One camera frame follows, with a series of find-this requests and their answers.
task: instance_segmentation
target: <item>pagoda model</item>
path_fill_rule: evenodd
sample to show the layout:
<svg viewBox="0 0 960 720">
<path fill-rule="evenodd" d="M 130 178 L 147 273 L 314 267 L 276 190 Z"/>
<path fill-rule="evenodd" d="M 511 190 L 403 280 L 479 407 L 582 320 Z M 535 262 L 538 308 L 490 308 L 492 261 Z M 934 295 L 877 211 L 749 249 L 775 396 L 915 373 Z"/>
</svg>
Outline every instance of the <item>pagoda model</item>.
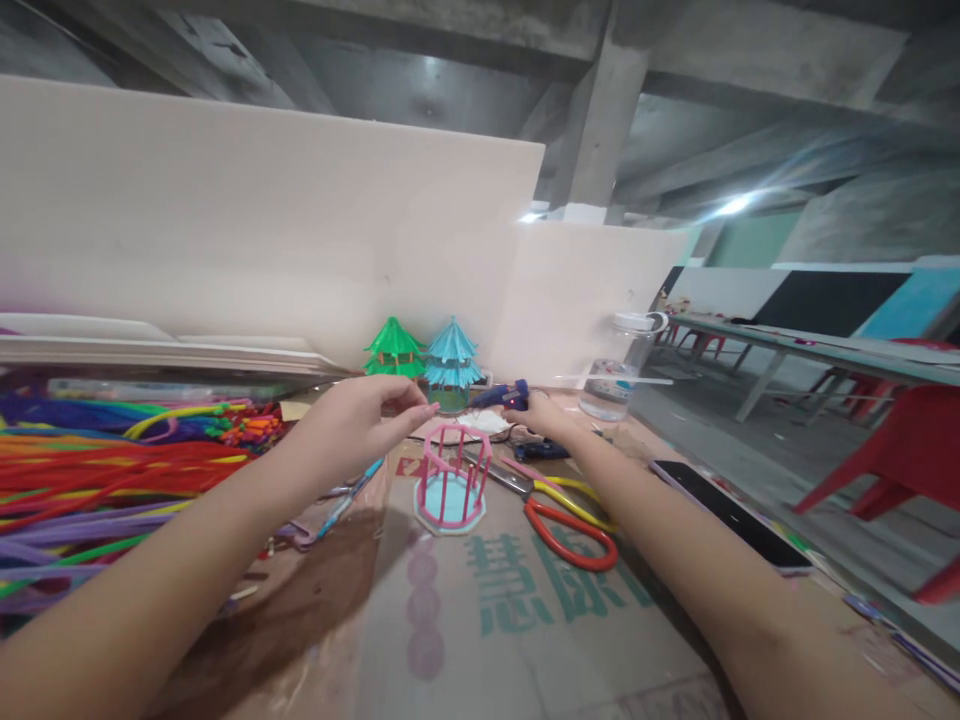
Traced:
<svg viewBox="0 0 960 720">
<path fill-rule="evenodd" d="M 470 386 L 483 377 L 473 358 L 477 346 L 457 325 L 455 317 L 427 350 L 428 399 L 440 403 L 440 412 L 458 413 L 470 401 Z"/>
<path fill-rule="evenodd" d="M 373 344 L 364 348 L 364 352 L 372 353 L 364 368 L 367 375 L 419 377 L 424 370 L 420 357 L 424 347 L 423 343 L 403 329 L 399 320 L 389 317 Z"/>
</svg>

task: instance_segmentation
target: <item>blue pagoda model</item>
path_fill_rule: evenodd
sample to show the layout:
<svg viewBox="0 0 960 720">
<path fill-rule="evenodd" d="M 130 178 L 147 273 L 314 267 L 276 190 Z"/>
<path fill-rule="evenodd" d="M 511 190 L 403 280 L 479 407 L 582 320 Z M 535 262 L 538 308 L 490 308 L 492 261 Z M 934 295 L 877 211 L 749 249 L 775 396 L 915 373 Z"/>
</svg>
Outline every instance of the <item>blue pagoda model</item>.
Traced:
<svg viewBox="0 0 960 720">
<path fill-rule="evenodd" d="M 470 386 L 483 377 L 473 358 L 477 346 L 457 325 L 456 317 L 427 349 L 427 371 L 430 402 L 440 403 L 440 412 L 458 413 L 470 401 Z"/>
</svg>

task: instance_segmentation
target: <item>white table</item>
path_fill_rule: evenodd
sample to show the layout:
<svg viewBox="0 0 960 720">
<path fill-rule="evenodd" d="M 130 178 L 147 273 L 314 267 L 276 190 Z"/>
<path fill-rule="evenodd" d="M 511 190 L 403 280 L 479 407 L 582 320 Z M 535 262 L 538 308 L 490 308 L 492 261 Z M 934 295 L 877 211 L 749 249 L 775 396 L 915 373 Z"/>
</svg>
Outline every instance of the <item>white table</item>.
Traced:
<svg viewBox="0 0 960 720">
<path fill-rule="evenodd" d="M 709 336 L 725 337 L 746 343 L 734 371 L 746 357 L 750 347 L 770 348 L 775 351 L 767 369 L 757 379 L 735 418 L 743 422 L 749 417 L 760 396 L 768 392 L 767 386 L 777 374 L 787 355 L 796 355 L 808 360 L 827 363 L 846 371 L 834 375 L 822 393 L 818 393 L 810 420 L 823 410 L 837 386 L 851 372 L 862 372 L 903 385 L 954 385 L 960 386 L 960 352 L 930 350 L 911 345 L 868 340 L 839 338 L 831 335 L 804 333 L 782 328 L 758 328 L 747 325 L 731 325 L 719 318 L 703 315 L 674 315 L 670 322 L 703 333 L 694 345 L 693 355 L 699 359 L 707 346 Z"/>
</svg>

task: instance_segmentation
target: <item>blue glue gun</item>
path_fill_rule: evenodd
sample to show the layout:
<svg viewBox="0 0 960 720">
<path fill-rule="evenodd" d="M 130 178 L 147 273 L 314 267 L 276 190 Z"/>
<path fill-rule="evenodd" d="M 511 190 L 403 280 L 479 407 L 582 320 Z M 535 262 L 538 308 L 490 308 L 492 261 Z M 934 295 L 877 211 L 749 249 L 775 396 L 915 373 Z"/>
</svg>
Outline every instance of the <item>blue glue gun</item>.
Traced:
<svg viewBox="0 0 960 720">
<path fill-rule="evenodd" d="M 496 385 L 473 399 L 470 407 L 490 407 L 503 405 L 508 410 L 527 409 L 527 398 L 530 397 L 530 388 L 526 380 L 517 380 L 513 385 Z"/>
</svg>

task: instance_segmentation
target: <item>plastic water bottle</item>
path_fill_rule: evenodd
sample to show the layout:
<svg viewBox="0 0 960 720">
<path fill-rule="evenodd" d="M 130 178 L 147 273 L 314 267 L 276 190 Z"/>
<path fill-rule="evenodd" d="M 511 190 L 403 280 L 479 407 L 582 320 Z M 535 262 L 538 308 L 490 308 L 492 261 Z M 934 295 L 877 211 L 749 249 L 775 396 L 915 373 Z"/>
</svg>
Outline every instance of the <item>plastic water bottle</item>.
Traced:
<svg viewBox="0 0 960 720">
<path fill-rule="evenodd" d="M 655 319 L 661 323 L 654 329 Z M 580 395 L 580 409 L 598 420 L 619 422 L 627 416 L 627 405 L 637 383 L 623 376 L 640 377 L 657 335 L 666 329 L 670 320 L 663 313 L 622 312 L 613 316 L 611 328 L 621 347 L 625 360 L 597 358 L 590 368 L 591 375 L 610 375 L 609 380 L 587 380 Z"/>
</svg>

